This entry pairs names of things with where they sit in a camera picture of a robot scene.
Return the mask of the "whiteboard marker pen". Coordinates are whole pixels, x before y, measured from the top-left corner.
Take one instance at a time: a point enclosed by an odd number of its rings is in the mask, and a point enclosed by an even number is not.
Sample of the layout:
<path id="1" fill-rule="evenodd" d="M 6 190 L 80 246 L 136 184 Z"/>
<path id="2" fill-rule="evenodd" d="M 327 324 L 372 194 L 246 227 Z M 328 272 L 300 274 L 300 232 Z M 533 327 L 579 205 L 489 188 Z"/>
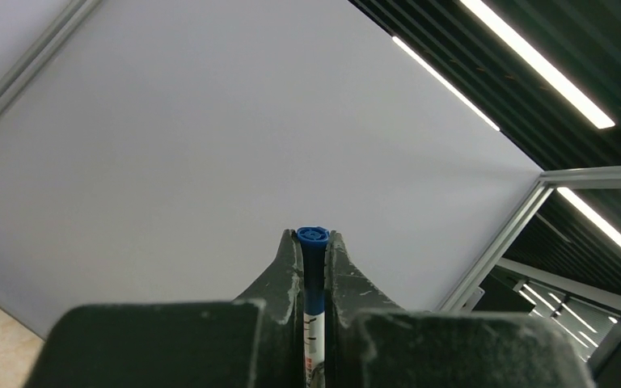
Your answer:
<path id="1" fill-rule="evenodd" d="M 320 385 L 319 371 L 324 367 L 326 358 L 325 311 L 320 315 L 308 315 L 304 312 L 304 279 L 303 343 L 305 387 L 316 387 Z"/>

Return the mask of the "blue marker cap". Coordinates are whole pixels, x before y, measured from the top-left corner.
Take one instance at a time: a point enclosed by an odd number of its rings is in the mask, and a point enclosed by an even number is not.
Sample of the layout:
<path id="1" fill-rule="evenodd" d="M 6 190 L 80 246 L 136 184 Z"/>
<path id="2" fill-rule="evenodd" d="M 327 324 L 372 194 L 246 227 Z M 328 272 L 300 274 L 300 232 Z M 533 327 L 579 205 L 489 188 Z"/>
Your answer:
<path id="1" fill-rule="evenodd" d="M 325 311 L 325 255 L 330 232 L 320 226 L 303 226 L 296 231 L 302 250 L 304 312 L 320 315 Z"/>

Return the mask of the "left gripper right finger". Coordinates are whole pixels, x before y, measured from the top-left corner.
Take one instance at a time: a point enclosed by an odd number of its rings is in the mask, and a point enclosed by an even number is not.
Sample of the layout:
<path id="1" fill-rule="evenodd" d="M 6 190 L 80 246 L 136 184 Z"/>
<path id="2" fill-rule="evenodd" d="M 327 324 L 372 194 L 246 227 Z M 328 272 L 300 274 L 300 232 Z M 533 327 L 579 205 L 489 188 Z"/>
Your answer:
<path id="1" fill-rule="evenodd" d="M 515 313 L 405 310 L 332 232 L 326 254 L 328 387 L 592 387 L 567 335 Z"/>

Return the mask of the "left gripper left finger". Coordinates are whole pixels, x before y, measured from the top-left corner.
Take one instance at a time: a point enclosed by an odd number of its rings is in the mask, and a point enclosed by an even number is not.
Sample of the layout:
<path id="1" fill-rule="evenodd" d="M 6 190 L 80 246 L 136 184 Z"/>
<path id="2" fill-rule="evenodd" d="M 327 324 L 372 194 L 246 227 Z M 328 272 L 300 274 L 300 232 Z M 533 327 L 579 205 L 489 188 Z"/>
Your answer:
<path id="1" fill-rule="evenodd" d="M 293 230 L 224 302 L 91 304 L 54 325 L 28 387 L 301 387 L 302 255 Z"/>

